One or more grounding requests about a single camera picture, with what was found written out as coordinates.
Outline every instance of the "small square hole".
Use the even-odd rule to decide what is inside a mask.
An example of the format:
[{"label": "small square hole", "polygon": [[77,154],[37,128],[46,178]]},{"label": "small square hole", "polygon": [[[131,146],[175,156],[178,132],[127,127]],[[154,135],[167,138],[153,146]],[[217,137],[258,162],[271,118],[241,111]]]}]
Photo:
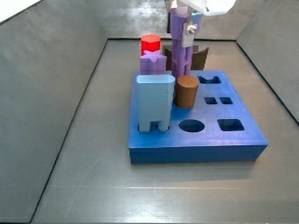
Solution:
[{"label": "small square hole", "polygon": [[205,101],[207,104],[218,104],[217,99],[214,97],[205,97]]},{"label": "small square hole", "polygon": [[233,104],[233,100],[229,97],[221,97],[219,99],[223,104]]},{"label": "small square hole", "polygon": [[219,128],[223,131],[239,131],[245,130],[245,126],[239,119],[219,119]]},{"label": "small square hole", "polygon": [[202,76],[199,76],[201,84],[221,84],[221,77],[214,76],[213,79],[207,80]]}]

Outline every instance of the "brown cylinder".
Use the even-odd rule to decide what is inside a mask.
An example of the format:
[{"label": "brown cylinder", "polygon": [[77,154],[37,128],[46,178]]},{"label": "brown cylinder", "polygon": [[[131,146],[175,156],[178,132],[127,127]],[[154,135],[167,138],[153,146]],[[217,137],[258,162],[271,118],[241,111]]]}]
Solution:
[{"label": "brown cylinder", "polygon": [[194,106],[199,88],[199,79],[190,75],[183,75],[177,80],[174,103],[178,107],[190,109]]}]

